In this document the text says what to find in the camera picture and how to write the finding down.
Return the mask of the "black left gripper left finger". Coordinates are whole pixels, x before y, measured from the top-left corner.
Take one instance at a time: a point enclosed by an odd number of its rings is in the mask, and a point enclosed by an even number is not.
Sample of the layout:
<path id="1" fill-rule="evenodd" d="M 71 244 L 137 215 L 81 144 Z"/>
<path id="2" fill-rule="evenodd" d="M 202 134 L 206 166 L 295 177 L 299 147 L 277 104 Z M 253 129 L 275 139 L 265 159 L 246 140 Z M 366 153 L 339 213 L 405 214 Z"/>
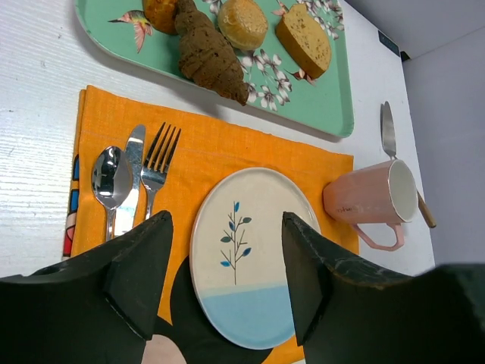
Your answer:
<path id="1" fill-rule="evenodd" d="M 1 361 L 141 362 L 173 233 L 172 216 L 162 211 L 78 256 L 2 278 Z"/>

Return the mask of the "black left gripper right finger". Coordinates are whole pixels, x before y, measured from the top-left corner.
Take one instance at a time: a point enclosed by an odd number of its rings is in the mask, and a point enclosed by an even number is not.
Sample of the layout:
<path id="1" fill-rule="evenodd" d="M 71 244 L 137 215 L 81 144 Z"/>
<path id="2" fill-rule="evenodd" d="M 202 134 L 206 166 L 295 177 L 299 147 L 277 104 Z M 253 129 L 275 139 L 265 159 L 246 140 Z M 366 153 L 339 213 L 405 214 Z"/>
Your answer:
<path id="1" fill-rule="evenodd" d="M 283 214 L 297 344 L 308 363 L 482 363 L 484 266 L 412 277 L 364 259 Z"/>

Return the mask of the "silver table knife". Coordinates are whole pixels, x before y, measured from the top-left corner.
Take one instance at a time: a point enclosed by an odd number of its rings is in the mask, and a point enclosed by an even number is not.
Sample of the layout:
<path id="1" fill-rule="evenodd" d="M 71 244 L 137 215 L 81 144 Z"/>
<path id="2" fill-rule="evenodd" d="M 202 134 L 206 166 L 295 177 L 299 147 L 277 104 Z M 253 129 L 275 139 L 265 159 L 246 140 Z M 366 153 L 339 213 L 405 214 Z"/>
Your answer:
<path id="1" fill-rule="evenodd" d="M 114 220 L 114 236 L 118 237 L 131 230 L 134 226 L 135 214 L 139 201 L 139 188 L 142 170 L 142 155 L 146 135 L 146 127 L 137 125 L 131 132 L 125 145 L 125 156 L 129 167 L 127 182 L 128 195 L 117 208 Z"/>

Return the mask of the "white and blue ceramic plate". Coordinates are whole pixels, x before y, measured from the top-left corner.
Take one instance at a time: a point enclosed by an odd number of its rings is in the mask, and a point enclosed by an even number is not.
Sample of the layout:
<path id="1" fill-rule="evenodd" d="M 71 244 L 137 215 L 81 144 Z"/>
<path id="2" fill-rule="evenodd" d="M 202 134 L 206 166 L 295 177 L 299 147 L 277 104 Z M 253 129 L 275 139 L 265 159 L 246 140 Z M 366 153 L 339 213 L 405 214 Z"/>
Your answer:
<path id="1" fill-rule="evenodd" d="M 288 177 L 246 168 L 207 195 L 190 242 L 192 284 L 203 312 L 230 342 L 272 349 L 295 333 L 282 249 L 284 212 L 314 230 L 317 216 Z"/>

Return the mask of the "pink ceramic mug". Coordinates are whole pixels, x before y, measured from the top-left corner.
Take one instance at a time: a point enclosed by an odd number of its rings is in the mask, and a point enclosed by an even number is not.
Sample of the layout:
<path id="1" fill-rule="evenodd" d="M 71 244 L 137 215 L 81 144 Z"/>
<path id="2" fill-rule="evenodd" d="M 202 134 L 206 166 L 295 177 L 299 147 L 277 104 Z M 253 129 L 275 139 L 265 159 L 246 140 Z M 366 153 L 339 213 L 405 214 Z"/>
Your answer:
<path id="1" fill-rule="evenodd" d="M 341 175 L 323 189 L 323 204 L 328 215 L 349 224 L 370 248 L 392 252 L 404 246 L 402 225 L 415 216 L 418 193 L 410 168 L 394 159 Z M 375 243 L 360 224 L 386 224 L 396 242 Z"/>

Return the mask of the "silver spoon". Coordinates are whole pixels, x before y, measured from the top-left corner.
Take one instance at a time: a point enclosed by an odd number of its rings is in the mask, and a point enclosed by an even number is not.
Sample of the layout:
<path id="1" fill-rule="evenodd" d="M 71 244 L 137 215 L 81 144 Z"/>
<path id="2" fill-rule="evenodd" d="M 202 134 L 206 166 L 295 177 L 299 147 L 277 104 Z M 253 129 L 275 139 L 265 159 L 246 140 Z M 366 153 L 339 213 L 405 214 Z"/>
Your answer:
<path id="1" fill-rule="evenodd" d="M 127 198 L 129 167 L 125 151 L 118 146 L 108 146 L 96 159 L 92 170 L 92 191 L 105 208 L 105 242 L 114 236 L 114 220 L 117 208 Z"/>

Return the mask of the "silver fork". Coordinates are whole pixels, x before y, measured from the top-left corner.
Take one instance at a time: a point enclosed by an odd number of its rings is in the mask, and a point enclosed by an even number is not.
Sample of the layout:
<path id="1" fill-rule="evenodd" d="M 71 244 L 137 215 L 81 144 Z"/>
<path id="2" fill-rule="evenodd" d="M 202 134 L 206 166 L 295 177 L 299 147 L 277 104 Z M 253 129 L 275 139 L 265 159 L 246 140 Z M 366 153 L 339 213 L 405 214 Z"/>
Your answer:
<path id="1" fill-rule="evenodd" d="M 165 185 L 181 129 L 164 122 L 149 147 L 142 164 L 141 181 L 146 192 L 145 220 L 151 218 L 156 193 Z"/>

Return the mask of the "orange cloth placemat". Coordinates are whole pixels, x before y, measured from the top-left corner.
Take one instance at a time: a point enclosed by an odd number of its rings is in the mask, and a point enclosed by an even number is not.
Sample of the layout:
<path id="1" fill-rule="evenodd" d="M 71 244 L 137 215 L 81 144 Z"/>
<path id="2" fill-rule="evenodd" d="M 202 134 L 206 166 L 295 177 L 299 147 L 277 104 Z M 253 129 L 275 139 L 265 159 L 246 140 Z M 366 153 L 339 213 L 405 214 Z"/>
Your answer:
<path id="1" fill-rule="evenodd" d="M 224 177 L 248 167 L 273 168 L 305 194 L 322 233 L 357 253 L 358 237 L 324 213 L 326 182 L 353 168 L 350 155 L 271 136 L 202 115 L 145 104 L 94 86 L 80 91 L 74 141 L 73 175 L 64 234 L 64 257 L 98 246 L 105 235 L 105 211 L 91 190 L 91 173 L 107 146 L 123 146 L 134 127 L 143 125 L 152 140 L 163 124 L 182 130 L 168 180 L 155 198 L 155 211 L 167 209 L 174 240 L 164 281 L 158 322 L 147 343 L 145 363 L 294 363 L 304 356 L 295 339 L 272 350 L 247 350 L 224 340 L 203 314 L 189 273 L 189 235 L 210 189 Z"/>

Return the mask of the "brown chocolate croissant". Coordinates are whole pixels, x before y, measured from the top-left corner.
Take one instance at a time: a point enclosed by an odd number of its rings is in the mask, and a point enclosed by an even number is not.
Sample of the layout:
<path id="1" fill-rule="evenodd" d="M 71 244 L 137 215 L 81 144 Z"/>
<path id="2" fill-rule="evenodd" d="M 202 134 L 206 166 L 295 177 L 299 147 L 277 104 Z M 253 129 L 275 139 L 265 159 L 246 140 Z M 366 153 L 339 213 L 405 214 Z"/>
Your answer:
<path id="1" fill-rule="evenodd" d="M 233 47 L 193 1 L 179 1 L 175 28 L 180 36 L 178 67 L 197 86 L 245 105 L 249 90 Z"/>

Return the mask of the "yellow cake slice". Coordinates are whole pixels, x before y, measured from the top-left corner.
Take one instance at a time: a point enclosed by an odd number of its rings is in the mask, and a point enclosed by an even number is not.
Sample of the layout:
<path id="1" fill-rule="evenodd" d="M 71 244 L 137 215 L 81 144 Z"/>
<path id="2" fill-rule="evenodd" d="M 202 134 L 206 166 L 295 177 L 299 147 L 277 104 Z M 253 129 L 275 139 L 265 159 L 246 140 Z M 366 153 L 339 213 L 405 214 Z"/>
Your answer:
<path id="1" fill-rule="evenodd" d="M 330 67 L 329 37 L 304 4 L 294 4 L 283 14 L 275 33 L 294 62 L 311 79 L 318 79 Z"/>

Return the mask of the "orange muffin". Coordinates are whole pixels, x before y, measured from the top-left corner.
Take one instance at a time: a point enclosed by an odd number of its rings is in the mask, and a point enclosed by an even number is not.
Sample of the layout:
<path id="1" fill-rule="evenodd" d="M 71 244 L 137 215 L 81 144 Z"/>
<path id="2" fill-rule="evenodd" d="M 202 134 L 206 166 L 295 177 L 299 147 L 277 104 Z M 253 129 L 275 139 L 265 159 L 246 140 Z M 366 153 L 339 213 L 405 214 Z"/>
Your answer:
<path id="1" fill-rule="evenodd" d="M 143 11 L 151 25 L 158 31 L 176 35 L 175 17 L 177 0 L 143 0 Z"/>

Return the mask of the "round golden bun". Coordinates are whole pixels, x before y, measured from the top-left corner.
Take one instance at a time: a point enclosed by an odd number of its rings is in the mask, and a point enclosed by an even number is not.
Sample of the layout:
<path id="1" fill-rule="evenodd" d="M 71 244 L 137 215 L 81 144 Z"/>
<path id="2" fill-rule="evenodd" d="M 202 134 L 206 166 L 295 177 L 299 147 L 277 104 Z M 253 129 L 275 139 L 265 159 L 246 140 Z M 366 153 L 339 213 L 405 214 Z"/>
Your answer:
<path id="1" fill-rule="evenodd" d="M 264 12 L 251 0 L 229 0 L 223 3 L 217 24 L 229 43 L 243 51 L 260 47 L 268 32 L 268 20 Z"/>

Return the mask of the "wooden handled butter knife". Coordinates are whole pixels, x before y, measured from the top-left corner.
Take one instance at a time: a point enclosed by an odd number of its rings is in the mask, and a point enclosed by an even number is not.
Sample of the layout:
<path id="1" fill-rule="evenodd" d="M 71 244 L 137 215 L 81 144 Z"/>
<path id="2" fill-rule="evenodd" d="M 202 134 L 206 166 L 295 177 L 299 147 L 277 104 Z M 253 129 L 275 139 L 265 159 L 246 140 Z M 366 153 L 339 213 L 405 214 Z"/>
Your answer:
<path id="1" fill-rule="evenodd" d="M 393 122 L 393 114 L 390 107 L 390 103 L 385 101 L 380 106 L 380 133 L 381 142 L 384 152 L 391 158 L 397 159 L 396 155 L 396 135 Z M 424 218 L 427 226 L 432 229 L 437 226 L 436 219 L 433 217 L 429 210 L 423 196 L 417 191 L 418 195 L 418 208 Z"/>

